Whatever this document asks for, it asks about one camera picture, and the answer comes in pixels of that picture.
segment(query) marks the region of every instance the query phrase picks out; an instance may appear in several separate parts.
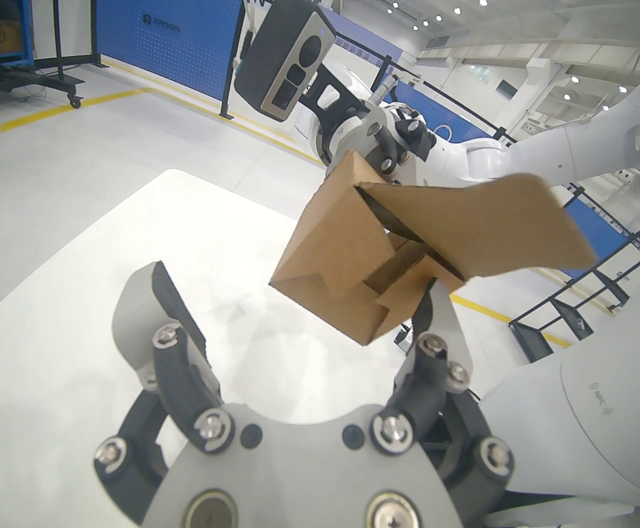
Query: cardboard box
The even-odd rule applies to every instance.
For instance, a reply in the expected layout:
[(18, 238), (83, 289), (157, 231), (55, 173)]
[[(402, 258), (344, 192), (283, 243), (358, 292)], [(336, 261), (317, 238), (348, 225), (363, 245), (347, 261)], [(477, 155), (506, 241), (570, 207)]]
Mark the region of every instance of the cardboard box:
[(307, 204), (270, 284), (366, 345), (413, 315), (433, 277), (453, 292), (473, 276), (594, 263), (534, 175), (397, 186), (347, 152)]
[(20, 51), (22, 51), (20, 22), (0, 20), (0, 54), (18, 53)]

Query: floor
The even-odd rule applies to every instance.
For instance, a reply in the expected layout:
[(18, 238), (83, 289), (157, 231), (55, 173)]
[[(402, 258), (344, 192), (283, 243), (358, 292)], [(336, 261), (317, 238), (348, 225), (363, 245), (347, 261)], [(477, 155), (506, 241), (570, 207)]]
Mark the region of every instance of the floor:
[[(292, 220), (323, 181), (323, 169), (303, 155), (213, 118), (211, 112), (155, 91), (141, 92), (148, 84), (115, 68), (81, 67), (73, 74), (87, 81), (80, 88), (87, 101), (138, 92), (0, 134), (0, 300), (167, 169), (185, 171)], [(26, 102), (14, 97), (0, 95), (0, 123), (67, 103), (54, 91)], [(171, 208), (167, 203), (167, 215), (175, 213)], [(208, 233), (215, 240), (216, 233), (233, 232), (238, 222), (229, 212)], [(526, 363), (504, 316), (519, 315), (557, 288), (523, 270), (473, 279), (456, 292), (460, 300), (454, 306), (474, 359), (472, 388), (480, 396)], [(602, 311), (588, 309), (592, 326), (607, 324)], [(566, 328), (551, 327), (550, 332), (573, 340)]]

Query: white table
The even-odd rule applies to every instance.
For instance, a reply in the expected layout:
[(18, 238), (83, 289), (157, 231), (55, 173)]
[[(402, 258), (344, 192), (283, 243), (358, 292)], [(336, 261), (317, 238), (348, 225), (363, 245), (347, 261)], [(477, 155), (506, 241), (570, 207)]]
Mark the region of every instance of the white table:
[[(93, 473), (140, 391), (111, 317), (127, 279), (166, 264), (207, 338), (226, 401), (286, 422), (384, 403), (404, 356), (362, 348), (267, 285), (295, 222), (170, 170), (84, 231), (0, 302), (0, 525), (125, 527)], [(169, 462), (184, 440), (161, 433)]]

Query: blue wall panel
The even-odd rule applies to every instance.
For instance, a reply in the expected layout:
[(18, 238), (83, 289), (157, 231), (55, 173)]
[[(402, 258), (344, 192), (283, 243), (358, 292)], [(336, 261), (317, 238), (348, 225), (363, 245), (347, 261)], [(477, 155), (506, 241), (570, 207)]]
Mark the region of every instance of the blue wall panel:
[(99, 52), (222, 99), (241, 0), (98, 0)]
[[(451, 127), (453, 132), (451, 143), (462, 143), (462, 141), (491, 137), (455, 112), (445, 108), (407, 84), (398, 83), (396, 96), (399, 101), (407, 103), (411, 108), (420, 112), (427, 120), (427, 125), (431, 130), (438, 125)], [(385, 101), (391, 102), (391, 98), (387, 96)], [(439, 129), (436, 133), (445, 139), (449, 137), (447, 129)]]
[[(593, 247), (598, 256), (598, 262), (602, 262), (627, 241), (624, 235), (618, 233), (598, 213), (579, 199), (572, 201), (565, 209)], [(585, 272), (584, 269), (563, 269), (562, 271), (572, 278)]]
[[(372, 31), (369, 31), (362, 26), (359, 26), (355, 22), (346, 19), (342, 15), (334, 13), (333, 11), (322, 6), (320, 7), (323, 13), (329, 19), (329, 22), (331, 22), (333, 28), (338, 33), (342, 33), (343, 35), (352, 38), (356, 42), (364, 44), (373, 51), (380, 53), (382, 56), (389, 55), (391, 56), (391, 60), (393, 62), (398, 62), (398, 60), (400, 59), (400, 55), (402, 55), (402, 49), (398, 48), (398, 46), (391, 44), (381, 36), (376, 35)], [(375, 64), (377, 66), (380, 66), (382, 64), (382, 59), (379, 59), (375, 56), (370, 56), (369, 53), (364, 51), (362, 48), (359, 48), (351, 42), (347, 42), (344, 39), (341, 39), (340, 37), (336, 39), (336, 44), (347, 49), (351, 53), (362, 57), (364, 60), (371, 62), (372, 64)]]

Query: yellow floor line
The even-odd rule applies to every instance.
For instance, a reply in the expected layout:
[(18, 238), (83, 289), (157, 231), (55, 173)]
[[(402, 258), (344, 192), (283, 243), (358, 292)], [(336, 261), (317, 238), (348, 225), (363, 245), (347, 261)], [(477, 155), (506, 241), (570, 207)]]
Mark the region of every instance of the yellow floor line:
[[(124, 72), (130, 73), (131, 75), (135, 75), (135, 76), (141, 77), (142, 79), (146, 79), (147, 81), (150, 81), (152, 83), (156, 83), (156, 84), (159, 84), (160, 86), (164, 86), (168, 90), (173, 90), (175, 92), (181, 93), (185, 97), (191, 97), (192, 99), (200, 101), (201, 103), (211, 105), (214, 108), (218, 108), (218, 109), (220, 108), (220, 104), (217, 103), (217, 102), (205, 99), (203, 97), (199, 97), (199, 96), (195, 95), (194, 93), (189, 93), (186, 90), (183, 90), (181, 88), (177, 88), (175, 86), (172, 86), (169, 83), (165, 83), (165, 82), (160, 81), (158, 79), (155, 79), (155, 78), (153, 78), (151, 76), (145, 75), (145, 74), (143, 74), (141, 72), (137, 72), (137, 71), (133, 70), (132, 68), (127, 68), (126, 66), (121, 66), (119, 64), (114, 64), (114, 63), (112, 63), (110, 61), (106, 61), (106, 60), (102, 60), (102, 62), (104, 64), (106, 64), (107, 66), (110, 66), (112, 68), (116, 68), (118, 70), (123, 70)], [(276, 134), (277, 136), (279, 136), (281, 138), (284, 138), (287, 141), (290, 141), (291, 143), (295, 143), (295, 141), (292, 138), (290, 138), (288, 135), (283, 134), (282, 132), (278, 132), (277, 130), (270, 129), (269, 127), (266, 127), (266, 126), (258, 123), (257, 121), (253, 121), (252, 119), (249, 119), (248, 117), (244, 117), (243, 115), (240, 115), (240, 114), (237, 114), (236, 117), (239, 117), (240, 119), (243, 119), (243, 120), (251, 123), (252, 125), (260, 127), (261, 129), (267, 130), (267, 132), (270, 132), (271, 134)]]
[[(491, 308), (486, 308), (482, 305), (479, 305), (478, 303), (474, 303), (473, 301), (470, 301), (468, 299), (463, 299), (462, 297), (455, 294), (451, 295), (451, 301), (454, 302), (455, 304), (459, 304), (460, 306), (464, 306), (466, 308), (470, 308), (471, 310), (475, 310), (476, 312), (482, 315), (492, 317), (494, 319), (497, 319), (498, 321), (502, 321), (503, 323), (508, 323), (510, 320), (513, 319), (513, 317), (505, 316), (504, 314), (501, 314), (500, 312), (496, 312)], [(547, 341), (551, 341), (552, 343), (560, 345), (561, 347), (569, 348), (572, 345), (572, 343), (565, 341), (564, 339), (560, 339), (559, 337), (556, 337), (555, 335), (551, 335), (547, 332), (543, 332), (542, 335), (545, 336)]]
[(159, 90), (158, 88), (149, 88), (149, 90), (151, 92), (157, 93), (158, 95), (161, 95), (163, 97), (168, 97), (170, 99), (173, 99), (181, 104), (185, 104), (186, 106), (189, 106), (199, 112), (203, 112), (207, 115), (210, 115), (216, 119), (218, 119), (219, 121), (226, 123), (228, 125), (240, 128), (242, 130), (245, 130), (247, 132), (249, 132), (250, 134), (254, 134), (256, 136), (259, 136), (261, 138), (263, 138), (264, 140), (270, 142), (270, 143), (274, 143), (275, 145), (278, 145), (279, 147), (282, 147), (286, 150), (288, 150), (289, 152), (292, 152), (293, 154), (296, 154), (297, 156), (302, 156), (306, 159), (308, 159), (309, 161), (311, 161), (312, 163), (314, 163), (315, 165), (318, 165), (320, 167), (324, 167), (324, 164), (322, 162), (320, 162), (318, 159), (314, 158), (313, 156), (308, 155), (306, 152), (303, 152), (302, 150), (298, 150), (290, 145), (287, 145), (285, 143), (282, 143), (282, 141), (279, 141), (275, 138), (272, 138), (271, 136), (268, 136), (267, 134), (263, 134), (262, 132), (259, 132), (255, 129), (252, 129), (251, 127), (248, 127), (246, 125), (243, 125), (242, 123), (239, 123), (237, 121), (229, 121), (228, 119), (223, 118), (220, 114), (218, 114), (218, 112), (214, 112), (212, 110), (208, 110), (206, 108), (203, 108), (202, 106), (199, 106), (197, 104), (195, 104), (194, 102), (190, 102), (190, 101), (186, 101), (184, 99), (181, 99), (180, 97), (178, 97), (177, 95), (173, 95), (172, 93), (167, 93), (164, 92), (162, 90)]
[[(94, 104), (100, 104), (101, 102), (113, 101), (115, 99), (122, 99), (123, 97), (130, 97), (131, 95), (136, 95), (138, 93), (151, 92), (150, 88), (137, 88), (136, 90), (127, 90), (126, 92), (118, 92), (118, 93), (110, 93), (109, 95), (103, 95), (101, 97), (95, 97), (93, 99), (83, 99), (82, 106), (92, 106)], [(64, 114), (65, 112), (74, 112), (78, 111), (75, 108), (72, 108), (71, 105), (65, 104), (62, 106), (56, 106), (55, 108), (50, 108), (48, 110), (43, 110), (41, 112), (36, 112), (33, 114), (26, 115), (24, 117), (20, 117), (18, 119), (13, 119), (10, 121), (6, 121), (0, 125), (0, 132), (6, 132), (18, 127), (22, 127), (24, 125), (28, 125), (30, 123), (34, 123), (36, 121), (40, 121), (42, 119), (46, 119), (47, 117), (52, 117), (54, 115)]]

